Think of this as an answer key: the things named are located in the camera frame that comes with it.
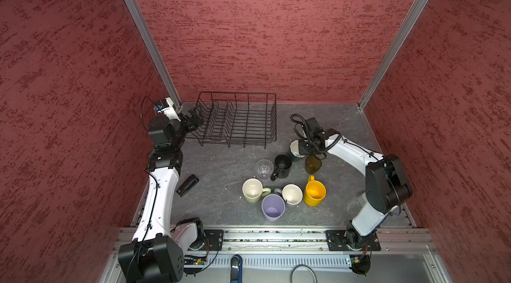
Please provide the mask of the teal mug white inside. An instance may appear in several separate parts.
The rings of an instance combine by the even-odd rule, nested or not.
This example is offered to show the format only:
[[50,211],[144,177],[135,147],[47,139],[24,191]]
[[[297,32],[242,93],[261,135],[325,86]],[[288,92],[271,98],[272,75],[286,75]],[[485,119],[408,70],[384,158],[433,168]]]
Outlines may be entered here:
[[305,157],[305,155],[301,155],[299,153],[299,141],[298,140],[295,140],[290,144],[290,148],[289,148],[287,155],[290,157],[292,162],[298,162]]

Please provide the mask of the black mug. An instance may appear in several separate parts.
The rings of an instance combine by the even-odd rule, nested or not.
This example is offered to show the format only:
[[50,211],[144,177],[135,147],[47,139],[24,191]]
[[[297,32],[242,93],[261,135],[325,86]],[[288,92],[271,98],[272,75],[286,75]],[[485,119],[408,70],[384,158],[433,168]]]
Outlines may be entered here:
[[274,172],[270,180],[276,181],[277,179],[286,179],[291,170],[292,160],[288,155],[278,155],[274,159]]

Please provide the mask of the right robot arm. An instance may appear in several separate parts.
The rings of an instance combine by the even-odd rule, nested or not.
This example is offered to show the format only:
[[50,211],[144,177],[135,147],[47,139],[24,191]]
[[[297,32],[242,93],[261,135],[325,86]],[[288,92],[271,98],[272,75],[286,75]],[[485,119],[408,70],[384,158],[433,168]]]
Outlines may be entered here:
[[369,246],[376,229],[394,208],[400,207],[413,195],[413,188],[403,163],[396,155],[383,155],[366,149],[335,129],[324,130],[313,117],[304,119],[299,114],[290,117],[298,136],[300,155],[339,157],[357,169],[365,178],[366,202],[358,215],[347,225],[341,240],[353,251]]

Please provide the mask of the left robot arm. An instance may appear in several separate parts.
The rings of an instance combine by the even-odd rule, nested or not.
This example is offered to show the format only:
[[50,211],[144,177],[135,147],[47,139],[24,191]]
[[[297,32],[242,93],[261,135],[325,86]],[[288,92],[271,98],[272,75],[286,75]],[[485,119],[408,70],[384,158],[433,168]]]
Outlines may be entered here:
[[191,109],[177,114],[172,108],[149,123],[153,152],[145,169],[149,191],[141,222],[131,243],[122,245],[118,263],[127,282],[179,282],[184,273],[184,254],[201,235],[199,219],[170,224],[172,202],[183,162],[181,147],[188,133],[203,125]]

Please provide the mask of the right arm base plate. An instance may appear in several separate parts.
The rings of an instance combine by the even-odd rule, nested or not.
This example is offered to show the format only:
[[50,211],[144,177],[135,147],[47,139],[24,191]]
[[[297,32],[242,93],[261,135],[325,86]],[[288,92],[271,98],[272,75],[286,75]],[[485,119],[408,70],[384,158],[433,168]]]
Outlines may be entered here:
[[348,231],[328,230],[325,232],[329,251],[381,251],[381,246],[376,232],[368,236],[360,236],[355,230]]

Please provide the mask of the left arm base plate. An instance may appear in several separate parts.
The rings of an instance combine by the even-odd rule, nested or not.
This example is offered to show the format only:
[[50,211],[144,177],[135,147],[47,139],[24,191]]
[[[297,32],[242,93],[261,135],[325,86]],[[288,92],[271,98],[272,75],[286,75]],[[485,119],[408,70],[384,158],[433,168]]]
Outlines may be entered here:
[[206,229],[204,238],[198,238],[188,249],[192,251],[221,251],[224,241],[224,230]]

